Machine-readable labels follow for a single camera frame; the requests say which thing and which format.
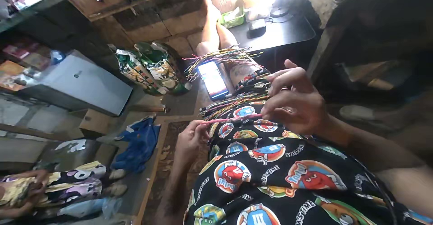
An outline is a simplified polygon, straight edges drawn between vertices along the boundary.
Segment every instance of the blue cloth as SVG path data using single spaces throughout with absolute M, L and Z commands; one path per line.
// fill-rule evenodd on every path
M 135 122 L 116 138 L 116 140 L 129 141 L 129 145 L 123 153 L 117 155 L 111 168 L 137 173 L 146 168 L 145 163 L 152 156 L 161 128 L 160 125 L 153 125 L 153 122 L 153 117 Z

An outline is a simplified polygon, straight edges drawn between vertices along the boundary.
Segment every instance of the phone screen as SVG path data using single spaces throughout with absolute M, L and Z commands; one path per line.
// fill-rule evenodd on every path
M 198 71 L 206 85 L 210 99 L 214 100 L 229 93 L 215 62 L 212 61 L 198 66 Z

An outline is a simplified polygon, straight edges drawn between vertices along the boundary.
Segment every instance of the pink braided cord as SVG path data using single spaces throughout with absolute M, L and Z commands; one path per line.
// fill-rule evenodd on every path
M 255 117 L 259 117 L 260 118 L 260 117 L 262 117 L 262 115 L 254 113 L 254 114 L 245 115 L 243 117 L 217 118 L 217 119 L 212 119 L 210 121 L 202 122 L 201 124 L 211 125 L 213 123 L 228 123 L 228 122 L 235 122 L 235 121 L 249 119 L 249 118 L 255 118 Z

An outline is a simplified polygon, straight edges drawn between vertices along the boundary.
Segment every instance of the white refrigerator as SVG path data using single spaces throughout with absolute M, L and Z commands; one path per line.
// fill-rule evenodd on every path
M 132 87 L 75 50 L 19 92 L 70 111 L 90 108 L 118 116 Z

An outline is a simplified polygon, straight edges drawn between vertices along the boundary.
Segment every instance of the shelf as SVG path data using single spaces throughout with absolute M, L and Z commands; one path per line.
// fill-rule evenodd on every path
M 119 8 L 113 9 L 113 10 L 108 11 L 108 12 L 102 12 L 102 13 L 92 14 L 88 18 L 89 18 L 90 22 L 93 22 L 93 21 L 96 21 L 96 20 L 103 19 L 105 17 L 111 16 L 111 15 L 113 15 L 115 13 L 122 12 L 122 11 L 127 10 L 127 9 L 131 9 L 134 6 L 137 6 L 138 4 L 141 4 L 141 3 L 146 2 L 146 1 L 150 1 L 150 0 L 134 0 L 134 1 L 132 1 L 128 5 L 121 6 Z

